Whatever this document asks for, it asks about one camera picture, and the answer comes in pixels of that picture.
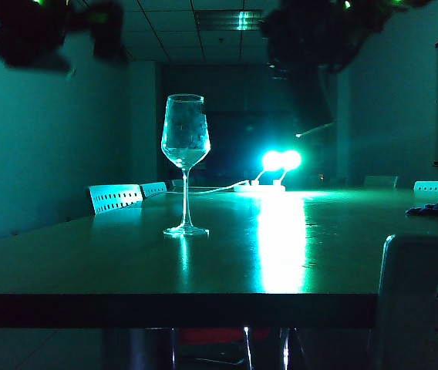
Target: glossy tabletop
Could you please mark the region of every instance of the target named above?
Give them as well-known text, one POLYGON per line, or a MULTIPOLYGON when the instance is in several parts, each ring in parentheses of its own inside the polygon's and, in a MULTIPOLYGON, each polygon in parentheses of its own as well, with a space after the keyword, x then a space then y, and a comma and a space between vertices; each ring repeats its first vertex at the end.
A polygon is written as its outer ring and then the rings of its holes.
POLYGON ((209 237, 166 238, 181 201, 0 240, 0 326, 371 327, 386 238, 438 234, 412 191, 333 190, 194 195, 209 237))

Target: chair backrest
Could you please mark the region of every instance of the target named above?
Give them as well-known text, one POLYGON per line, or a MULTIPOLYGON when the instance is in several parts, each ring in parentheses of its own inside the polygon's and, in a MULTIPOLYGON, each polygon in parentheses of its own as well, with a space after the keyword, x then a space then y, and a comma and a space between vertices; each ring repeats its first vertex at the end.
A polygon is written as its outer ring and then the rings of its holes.
POLYGON ((397 187, 398 176, 383 176, 383 175, 367 175, 365 176, 364 187, 387 188, 393 189, 397 187))
POLYGON ((140 188, 142 189, 142 195, 144 198, 148 198, 151 195, 163 193, 167 191, 166 183, 159 182, 159 183, 143 183, 140 185, 140 188))
POLYGON ((413 187, 414 194, 438 194, 438 181, 416 181, 413 187))
POLYGON ((438 369, 438 236, 387 239, 374 339, 378 370, 438 369))
POLYGON ((140 186, 134 183, 93 185, 89 187, 89 193, 96 214, 142 202, 143 199, 140 186))

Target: light bulb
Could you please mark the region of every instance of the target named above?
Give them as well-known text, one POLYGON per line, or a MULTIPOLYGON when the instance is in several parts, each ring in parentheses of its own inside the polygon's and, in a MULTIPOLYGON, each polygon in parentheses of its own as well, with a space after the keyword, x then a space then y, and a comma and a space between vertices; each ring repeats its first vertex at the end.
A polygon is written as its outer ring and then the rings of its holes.
POLYGON ((262 157, 262 166, 264 171, 277 171, 283 167, 284 160, 282 154, 271 150, 262 157))
POLYGON ((302 156, 296 150, 288 150, 282 154, 282 166, 285 171, 291 171, 302 164, 302 156))

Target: glass base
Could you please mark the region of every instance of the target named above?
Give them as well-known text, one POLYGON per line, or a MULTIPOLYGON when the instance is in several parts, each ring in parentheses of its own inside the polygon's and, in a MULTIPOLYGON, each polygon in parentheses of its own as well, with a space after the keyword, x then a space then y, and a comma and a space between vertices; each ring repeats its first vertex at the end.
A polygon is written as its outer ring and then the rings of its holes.
POLYGON ((208 229, 195 227, 193 225, 180 225, 176 227, 169 227, 163 230, 163 234, 168 237, 188 237, 194 235, 209 235, 208 229))

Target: glass stem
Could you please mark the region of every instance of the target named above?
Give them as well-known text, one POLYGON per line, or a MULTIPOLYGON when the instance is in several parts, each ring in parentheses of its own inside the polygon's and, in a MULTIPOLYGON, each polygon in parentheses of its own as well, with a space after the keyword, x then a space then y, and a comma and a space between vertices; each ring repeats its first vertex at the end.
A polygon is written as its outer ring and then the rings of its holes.
POLYGON ((183 219, 182 226, 193 226, 190 218, 190 204, 188 203, 188 177, 190 176, 190 169, 182 169, 183 171, 183 219))

